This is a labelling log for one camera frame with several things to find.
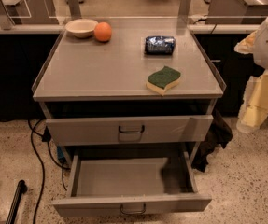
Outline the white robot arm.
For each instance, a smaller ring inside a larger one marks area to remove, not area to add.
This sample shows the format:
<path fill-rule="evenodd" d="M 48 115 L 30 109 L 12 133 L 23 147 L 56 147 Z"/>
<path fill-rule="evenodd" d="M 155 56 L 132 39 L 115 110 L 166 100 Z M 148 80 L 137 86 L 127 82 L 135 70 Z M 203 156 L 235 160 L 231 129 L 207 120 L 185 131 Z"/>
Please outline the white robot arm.
<path fill-rule="evenodd" d="M 248 80 L 236 124 L 240 132 L 253 133 L 268 118 L 268 17 L 256 31 L 237 43 L 234 51 L 252 54 L 254 64 L 264 69 L 260 76 Z"/>

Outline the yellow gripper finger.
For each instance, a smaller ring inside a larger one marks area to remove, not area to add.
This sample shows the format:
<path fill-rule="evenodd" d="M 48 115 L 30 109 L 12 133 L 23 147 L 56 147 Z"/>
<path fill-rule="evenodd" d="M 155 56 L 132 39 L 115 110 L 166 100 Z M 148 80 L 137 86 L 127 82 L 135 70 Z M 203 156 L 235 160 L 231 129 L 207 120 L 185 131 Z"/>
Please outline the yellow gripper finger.
<path fill-rule="evenodd" d="M 268 118 L 268 70 L 250 77 L 238 114 L 237 129 L 242 133 L 257 131 Z"/>
<path fill-rule="evenodd" d="M 254 31 L 242 41 L 238 42 L 234 47 L 234 51 L 241 54 L 251 54 L 253 52 L 256 34 L 257 32 Z"/>

